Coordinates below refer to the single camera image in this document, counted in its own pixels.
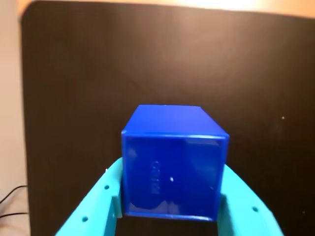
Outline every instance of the box top face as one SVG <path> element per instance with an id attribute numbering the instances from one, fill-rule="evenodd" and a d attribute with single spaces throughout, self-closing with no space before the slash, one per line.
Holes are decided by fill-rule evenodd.
<path id="1" fill-rule="evenodd" d="M 122 134 L 228 137 L 201 107 L 179 105 L 139 105 Z"/>

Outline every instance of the black cable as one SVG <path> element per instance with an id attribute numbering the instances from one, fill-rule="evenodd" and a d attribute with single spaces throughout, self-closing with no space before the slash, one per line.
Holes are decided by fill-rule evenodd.
<path id="1" fill-rule="evenodd" d="M 4 202 L 5 199 L 7 199 L 15 190 L 19 189 L 19 188 L 26 188 L 27 185 L 20 185 L 20 186 L 17 186 L 15 188 L 13 188 L 11 190 L 11 192 L 8 193 L 8 195 L 6 195 L 1 201 L 0 201 L 0 204 Z"/>
<path id="2" fill-rule="evenodd" d="M 0 215 L 0 219 L 7 217 L 7 216 L 11 216 L 11 215 L 27 215 L 28 212 L 16 212 L 16 213 L 10 213 L 10 214 L 5 214 L 5 215 Z"/>

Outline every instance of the black mat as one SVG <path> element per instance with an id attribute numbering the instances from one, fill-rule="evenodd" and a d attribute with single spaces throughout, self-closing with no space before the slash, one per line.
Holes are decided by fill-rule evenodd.
<path id="1" fill-rule="evenodd" d="M 143 103 L 202 106 L 230 134 L 228 165 L 283 232 L 313 229 L 314 20 L 36 2 L 22 46 L 33 236 L 55 233 L 121 155 L 120 131 Z M 176 224 L 127 217 L 116 234 L 210 235 Z"/>

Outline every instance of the blue cube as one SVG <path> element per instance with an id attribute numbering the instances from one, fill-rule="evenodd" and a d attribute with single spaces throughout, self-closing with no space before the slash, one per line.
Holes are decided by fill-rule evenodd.
<path id="1" fill-rule="evenodd" d="M 228 139 L 200 107 L 138 106 L 122 131 L 125 214 L 216 220 Z"/>

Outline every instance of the blue box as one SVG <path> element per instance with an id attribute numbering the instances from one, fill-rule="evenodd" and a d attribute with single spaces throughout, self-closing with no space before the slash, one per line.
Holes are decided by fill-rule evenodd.
<path id="1" fill-rule="evenodd" d="M 216 220 L 228 139 L 200 107 L 138 106 L 122 131 L 125 214 Z"/>

